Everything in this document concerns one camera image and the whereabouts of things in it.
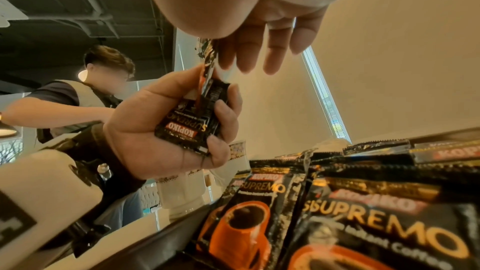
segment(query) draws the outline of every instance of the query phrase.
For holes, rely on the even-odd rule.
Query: white countertop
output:
[[[102,238],[79,258],[69,255],[45,270],[87,270],[129,245],[157,233],[169,223],[169,211],[159,209]]]

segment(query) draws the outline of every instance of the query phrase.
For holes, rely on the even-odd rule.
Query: black tray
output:
[[[177,254],[201,228],[210,213],[211,206],[206,205],[192,212],[154,235],[146,237],[129,247],[115,253],[90,270],[167,270],[167,269],[200,269],[203,266]]]

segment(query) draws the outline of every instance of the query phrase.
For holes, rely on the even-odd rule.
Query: hand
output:
[[[98,119],[103,123],[107,123],[115,112],[115,109],[109,107],[98,107],[97,110]]]
[[[202,38],[223,38],[219,52],[223,69],[228,69],[236,57],[242,72],[251,71],[267,25],[268,53],[263,65],[267,74],[279,70],[288,48],[298,54],[313,42],[333,1],[155,0],[168,20],[181,30]]]
[[[237,85],[228,89],[228,103],[215,103],[220,121],[220,138],[207,139],[209,157],[188,151],[158,139],[154,130],[162,118],[189,91],[198,87],[202,65],[182,72],[169,73],[123,101],[103,131],[119,160],[137,178],[159,178],[194,169],[212,169],[230,159],[229,143],[239,130],[238,115],[242,99]]]

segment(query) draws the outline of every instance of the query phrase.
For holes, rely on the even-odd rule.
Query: jeans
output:
[[[97,223],[106,224],[111,228],[108,233],[112,233],[143,217],[141,203],[140,190],[138,190],[115,206],[106,216],[100,217]]]

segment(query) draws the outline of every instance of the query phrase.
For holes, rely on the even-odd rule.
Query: hair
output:
[[[126,71],[130,77],[135,74],[135,64],[129,57],[114,48],[104,45],[91,47],[84,54],[83,63],[85,67],[87,67],[89,63],[92,63],[112,69],[123,70]]]

